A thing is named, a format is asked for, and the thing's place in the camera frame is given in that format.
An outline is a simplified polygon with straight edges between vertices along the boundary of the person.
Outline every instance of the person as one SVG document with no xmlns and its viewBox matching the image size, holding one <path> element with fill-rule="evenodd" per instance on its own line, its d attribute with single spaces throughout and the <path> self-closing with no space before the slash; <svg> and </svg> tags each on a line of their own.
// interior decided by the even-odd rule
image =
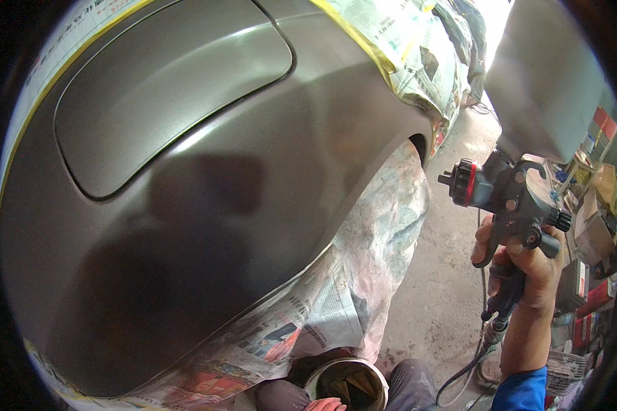
<svg viewBox="0 0 617 411">
<path fill-rule="evenodd" d="M 503 342 L 501 384 L 492 410 L 543 410 L 546 395 L 546 359 L 551 347 L 551 320 L 555 293 L 564 257 L 565 235 L 551 226 L 545 233 L 560 241 L 560 253 L 547 258 L 537 248 L 526 250 L 518 237 L 508 239 L 494 254 L 495 264 L 513 263 L 526 273 L 524 294 L 518 303 Z M 492 233 L 492 215 L 487 215 L 475 234 L 471 262 L 484 259 Z M 488 293 L 495 295 L 499 282 L 489 279 Z M 345 411 L 338 398 L 311 401 L 308 393 L 282 379 L 265 382 L 255 390 L 258 411 Z M 391 372 L 389 399 L 385 411 L 423 411 L 436 409 L 434 380 L 425 363 L 403 360 Z"/>
</svg>

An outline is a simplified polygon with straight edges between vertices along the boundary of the concrete floor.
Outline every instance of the concrete floor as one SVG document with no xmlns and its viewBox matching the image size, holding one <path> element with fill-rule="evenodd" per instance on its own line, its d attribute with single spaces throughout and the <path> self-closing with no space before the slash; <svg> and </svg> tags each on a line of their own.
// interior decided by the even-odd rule
<svg viewBox="0 0 617 411">
<path fill-rule="evenodd" d="M 475 243 L 477 209 L 454 205 L 448 187 L 437 183 L 437 176 L 452 169 L 462 157 L 484 161 L 499 133 L 500 127 L 491 115 L 462 110 L 451 135 L 426 167 L 432 203 L 407 274 L 391 301 L 376 363 L 382 372 L 390 372 L 404 358 L 422 358 L 438 389 L 474 356 L 482 310 L 480 271 L 469 259 Z M 494 361 L 489 370 L 494 371 Z M 476 399 L 480 392 L 475 388 L 469 384 L 448 409 L 461 410 L 469 400 Z M 450 390 L 451 395 L 444 400 L 457 391 Z"/>
</svg>

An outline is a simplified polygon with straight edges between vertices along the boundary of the hand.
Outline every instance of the hand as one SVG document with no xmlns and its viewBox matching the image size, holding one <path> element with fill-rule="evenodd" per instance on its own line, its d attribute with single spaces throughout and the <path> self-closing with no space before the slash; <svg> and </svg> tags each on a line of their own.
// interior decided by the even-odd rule
<svg viewBox="0 0 617 411">
<path fill-rule="evenodd" d="M 304 411 L 346 411 L 346 408 L 341 404 L 341 399 L 332 397 L 311 401 Z"/>
<path fill-rule="evenodd" d="M 564 264 L 562 249 L 565 247 L 565 234 L 551 226 L 543 226 L 542 229 L 546 234 L 550 234 L 560 241 L 560 252 L 554 259 L 546 257 L 539 247 L 533 250 L 525 249 L 519 237 L 512 237 L 507 241 L 507 245 L 498 247 L 498 250 L 494 253 L 493 261 L 501 265 L 513 262 L 526 273 L 526 285 L 520 304 L 537 309 L 550 308 L 552 310 Z M 477 241 L 471 254 L 471 262 L 477 263 L 484 259 L 491 235 L 492 214 L 488 214 L 475 233 Z M 498 279 L 490 276 L 487 290 L 489 296 L 496 295 L 499 288 Z"/>
</svg>

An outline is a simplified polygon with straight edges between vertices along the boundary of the blue sleeve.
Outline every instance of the blue sleeve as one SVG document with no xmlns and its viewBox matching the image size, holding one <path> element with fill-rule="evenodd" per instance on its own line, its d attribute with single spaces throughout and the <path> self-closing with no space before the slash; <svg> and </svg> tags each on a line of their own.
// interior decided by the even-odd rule
<svg viewBox="0 0 617 411">
<path fill-rule="evenodd" d="M 496 391 L 492 411 L 543 411 L 546 367 L 510 375 Z"/>
</svg>

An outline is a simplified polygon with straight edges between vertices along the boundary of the gray pants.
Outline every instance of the gray pants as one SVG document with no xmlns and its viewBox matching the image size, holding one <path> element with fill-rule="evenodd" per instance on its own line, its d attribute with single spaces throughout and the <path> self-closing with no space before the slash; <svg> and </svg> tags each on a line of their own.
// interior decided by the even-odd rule
<svg viewBox="0 0 617 411">
<path fill-rule="evenodd" d="M 282 379 L 259 384 L 255 390 L 258 411 L 302 411 L 309 394 Z M 403 360 L 391 373 L 385 411 L 435 411 L 436 390 L 427 366 L 413 358 Z"/>
</svg>

